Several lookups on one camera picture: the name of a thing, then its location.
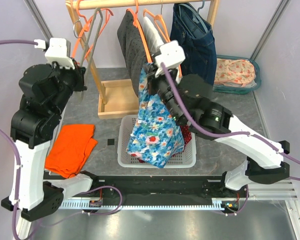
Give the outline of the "grey dotted skirt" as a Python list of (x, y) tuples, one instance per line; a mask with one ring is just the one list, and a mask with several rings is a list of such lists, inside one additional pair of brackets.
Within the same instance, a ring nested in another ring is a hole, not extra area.
[(148, 61), (140, 31), (133, 25), (133, 22), (133, 14), (126, 11), (117, 29), (117, 38), (128, 76), (131, 79), (132, 89), (134, 94), (139, 97), (140, 79), (141, 75), (145, 73), (144, 66)]

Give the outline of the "blue floral skirt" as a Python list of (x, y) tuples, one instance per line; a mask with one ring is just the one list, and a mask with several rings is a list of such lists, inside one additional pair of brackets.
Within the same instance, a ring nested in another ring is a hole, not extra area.
[(164, 168), (175, 154), (183, 152), (185, 141), (158, 94), (150, 95), (147, 72), (141, 69), (138, 82), (139, 110), (126, 152), (157, 168)]

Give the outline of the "red polka dot skirt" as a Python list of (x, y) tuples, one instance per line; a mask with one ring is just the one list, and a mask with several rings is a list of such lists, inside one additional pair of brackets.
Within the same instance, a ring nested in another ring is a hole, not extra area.
[(162, 127), (158, 131), (141, 130), (132, 141), (130, 155), (158, 168), (163, 168), (176, 154), (182, 153), (192, 140), (189, 127)]

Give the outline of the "white pleated skirt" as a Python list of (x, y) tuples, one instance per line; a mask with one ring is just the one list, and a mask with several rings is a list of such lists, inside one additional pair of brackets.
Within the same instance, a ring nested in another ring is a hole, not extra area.
[(150, 56), (155, 63), (160, 64), (168, 56), (170, 44), (164, 43), (158, 30), (147, 16), (143, 18), (142, 26)]

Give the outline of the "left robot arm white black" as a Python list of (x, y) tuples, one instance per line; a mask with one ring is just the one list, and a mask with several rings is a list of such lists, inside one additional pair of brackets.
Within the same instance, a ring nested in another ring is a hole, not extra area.
[(49, 182), (44, 168), (54, 131), (74, 92), (86, 90), (86, 68), (70, 68), (52, 62), (29, 67), (19, 80), (22, 90), (19, 110), (13, 115), (10, 139), (16, 147), (13, 187), (1, 206), (20, 210), (23, 219), (34, 222), (55, 213), (62, 202), (78, 194), (96, 196), (96, 176), (83, 171), (72, 178)]

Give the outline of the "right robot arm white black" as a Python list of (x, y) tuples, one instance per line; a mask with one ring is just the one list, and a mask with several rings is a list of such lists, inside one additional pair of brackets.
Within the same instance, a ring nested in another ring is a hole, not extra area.
[(225, 172), (219, 191), (225, 197), (232, 196), (249, 183), (271, 185), (290, 176), (290, 166), (284, 161), (290, 144), (274, 142), (258, 134), (230, 110), (212, 102), (208, 92), (198, 89), (197, 102), (185, 103), (181, 89), (173, 77), (176, 71), (158, 67), (154, 63), (145, 67), (150, 88), (157, 91), (159, 102), (168, 112), (173, 126), (190, 122), (190, 131), (199, 137), (228, 145), (247, 156), (245, 162), (234, 170)]

